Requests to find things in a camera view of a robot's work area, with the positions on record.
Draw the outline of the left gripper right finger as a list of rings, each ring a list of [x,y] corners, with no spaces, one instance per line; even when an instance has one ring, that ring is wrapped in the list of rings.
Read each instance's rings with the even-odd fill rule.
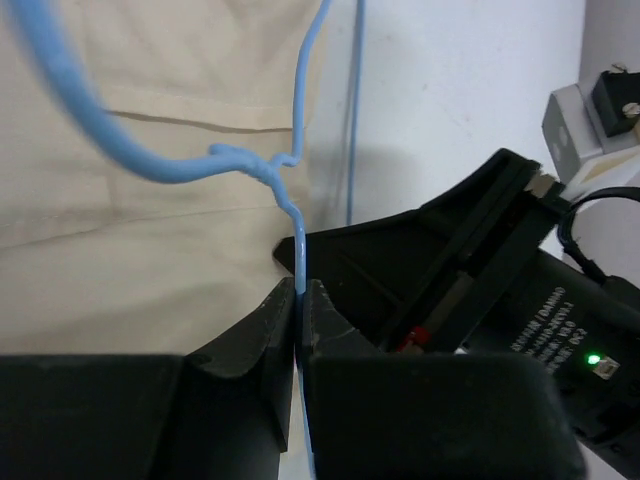
[[[319,479],[581,479],[551,377],[518,354],[388,354],[308,284],[299,362]]]

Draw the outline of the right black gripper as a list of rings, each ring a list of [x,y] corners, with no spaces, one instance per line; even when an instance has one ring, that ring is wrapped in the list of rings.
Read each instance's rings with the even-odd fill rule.
[[[537,162],[494,153],[461,183],[395,216],[306,237],[307,274],[375,346],[510,351],[553,376],[578,439],[639,475],[639,291],[588,261],[572,268],[577,209]]]

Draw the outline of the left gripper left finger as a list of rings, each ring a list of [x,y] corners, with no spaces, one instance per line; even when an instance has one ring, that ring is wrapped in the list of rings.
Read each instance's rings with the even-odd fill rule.
[[[274,479],[288,446],[295,288],[188,355],[5,355],[5,479]]]

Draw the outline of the beige trousers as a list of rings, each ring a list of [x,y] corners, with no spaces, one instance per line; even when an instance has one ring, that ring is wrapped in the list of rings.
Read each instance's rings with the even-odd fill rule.
[[[296,60],[316,1],[55,1],[107,111],[172,160],[214,144],[291,147]],[[281,278],[292,231],[271,190],[231,172],[140,179],[63,111],[1,14],[1,349],[188,352]]]

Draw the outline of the light blue wire hanger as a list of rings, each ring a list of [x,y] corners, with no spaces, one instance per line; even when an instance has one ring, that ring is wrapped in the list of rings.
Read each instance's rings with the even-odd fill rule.
[[[264,159],[246,148],[227,144],[210,146],[205,155],[172,160],[152,152],[135,141],[113,118],[91,86],[86,72],[70,49],[60,25],[52,15],[55,1],[5,1],[1,14],[8,11],[14,18],[17,30],[23,37],[33,57],[36,70],[48,86],[63,111],[97,149],[122,170],[145,181],[159,185],[183,185],[202,181],[231,172],[243,173],[267,186],[278,208],[291,221],[295,238],[303,235],[306,207],[309,202],[308,173],[302,162],[306,154],[304,136],[314,102],[317,77],[323,53],[322,25],[329,5],[316,1],[320,8],[303,38],[296,60],[292,101],[291,147],[286,153],[277,153]],[[306,253],[303,247],[296,250],[295,269],[292,274],[280,267],[281,278],[289,278],[295,288],[295,316],[299,308],[299,295],[306,280]],[[262,301],[247,315],[253,312]],[[223,334],[236,321],[215,337],[188,352],[106,352],[106,353],[28,353],[3,352],[5,355],[105,355],[105,354],[168,354],[188,355]]]

